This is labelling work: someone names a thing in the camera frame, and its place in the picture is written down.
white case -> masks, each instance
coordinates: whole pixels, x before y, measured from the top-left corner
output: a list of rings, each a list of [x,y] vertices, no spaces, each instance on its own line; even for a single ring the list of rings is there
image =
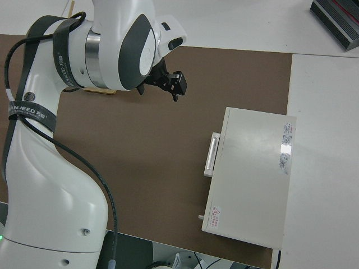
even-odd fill
[[[202,230],[281,249],[296,118],[227,108]]]

warning label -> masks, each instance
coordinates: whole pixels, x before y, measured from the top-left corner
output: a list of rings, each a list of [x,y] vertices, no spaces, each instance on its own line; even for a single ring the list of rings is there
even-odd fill
[[[285,175],[288,174],[289,167],[291,166],[293,131],[293,125],[290,123],[283,126],[282,144],[280,146],[279,172]]]
[[[217,229],[219,225],[219,217],[220,217],[221,209],[218,206],[213,206],[211,210],[211,215],[209,218],[209,227]]]

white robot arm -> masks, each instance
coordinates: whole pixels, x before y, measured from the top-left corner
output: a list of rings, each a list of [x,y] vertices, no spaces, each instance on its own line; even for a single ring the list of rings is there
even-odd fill
[[[108,206],[92,178],[67,162],[53,144],[63,89],[137,88],[143,94],[143,84],[151,84],[171,93],[174,101],[185,94],[182,72],[169,74],[163,59],[186,41],[180,24],[172,16],[155,17],[151,0],[93,2],[93,22],[85,21],[84,14],[80,19],[45,16],[23,41],[16,97],[7,90],[10,124],[2,175],[9,206],[0,241],[3,269],[96,267]]]

warning triangle symbol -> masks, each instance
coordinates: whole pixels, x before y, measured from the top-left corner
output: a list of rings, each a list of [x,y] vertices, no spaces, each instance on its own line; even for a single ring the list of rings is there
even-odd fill
[[[219,213],[220,211],[216,207],[213,207],[213,215],[217,215]]]

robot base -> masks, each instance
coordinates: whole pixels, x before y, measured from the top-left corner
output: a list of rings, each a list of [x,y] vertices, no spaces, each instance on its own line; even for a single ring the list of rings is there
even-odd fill
[[[50,251],[18,244],[6,238],[0,241],[1,269],[91,269],[97,264],[99,255],[100,252]]]

